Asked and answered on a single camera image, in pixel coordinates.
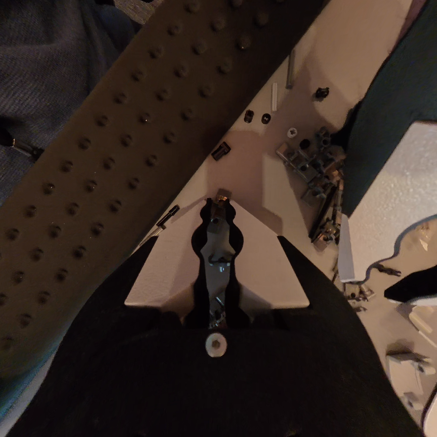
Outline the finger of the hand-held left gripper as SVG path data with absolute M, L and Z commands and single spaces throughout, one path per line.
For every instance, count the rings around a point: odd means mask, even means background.
M 409 274 L 388 287 L 384 297 L 426 338 L 437 336 L 437 267 Z
M 364 282 L 377 263 L 437 213 L 437 125 L 412 123 L 350 216 L 342 215 L 339 279 Z

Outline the light grey holed curved panel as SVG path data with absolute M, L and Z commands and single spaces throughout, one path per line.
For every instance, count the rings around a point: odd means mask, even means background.
M 415 352 L 411 347 L 402 343 L 393 343 L 386 351 L 386 359 L 392 362 L 411 365 L 415 371 L 423 375 L 434 375 L 436 369 L 431 358 Z

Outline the grey connector tube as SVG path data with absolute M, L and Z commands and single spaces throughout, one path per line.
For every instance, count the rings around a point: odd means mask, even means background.
M 158 237 L 159 234 L 165 229 L 161 226 L 156 227 L 152 232 L 150 232 L 145 238 L 141 240 L 141 242 L 138 244 L 138 248 L 141 247 L 145 242 L 147 242 L 150 238 Z

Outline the pile of small toy parts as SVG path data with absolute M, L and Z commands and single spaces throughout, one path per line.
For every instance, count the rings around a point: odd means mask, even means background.
M 296 147 L 282 143 L 275 151 L 283 164 L 305 183 L 300 200 L 317 208 L 317 215 L 308 233 L 314 248 L 323 252 L 338 245 L 342 224 L 344 192 L 343 164 L 346 153 L 332 141 L 332 134 L 321 127 L 314 139 L 304 138 Z

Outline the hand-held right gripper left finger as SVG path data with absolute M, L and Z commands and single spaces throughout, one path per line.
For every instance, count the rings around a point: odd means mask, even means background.
M 158 309 L 185 316 L 185 325 L 208 328 L 210 296 L 205 257 L 212 199 L 195 204 L 157 237 L 128 293 L 129 308 Z

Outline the grey track link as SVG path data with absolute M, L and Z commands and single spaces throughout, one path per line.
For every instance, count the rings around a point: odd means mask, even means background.
M 212 234 L 219 234 L 221 228 L 226 222 L 226 206 L 227 200 L 230 200 L 232 193 L 226 189 L 219 189 L 216 197 L 213 199 L 211 205 L 210 224 L 208 226 L 208 232 Z

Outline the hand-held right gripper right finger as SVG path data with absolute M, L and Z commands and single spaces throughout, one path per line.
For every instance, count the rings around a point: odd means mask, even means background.
M 225 290 L 226 323 L 242 329 L 259 315 L 306 310 L 310 301 L 277 234 L 235 201 L 226 201 L 234 252 Z

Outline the dark studded panel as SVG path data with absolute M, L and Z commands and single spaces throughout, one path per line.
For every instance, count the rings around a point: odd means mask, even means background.
M 165 1 L 1 207 L 1 375 L 42 360 L 326 1 Z

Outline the black long toy pin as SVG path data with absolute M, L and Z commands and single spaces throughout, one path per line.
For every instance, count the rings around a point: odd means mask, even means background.
M 166 223 L 174 217 L 180 210 L 179 205 L 174 205 L 157 223 L 156 227 L 166 229 Z

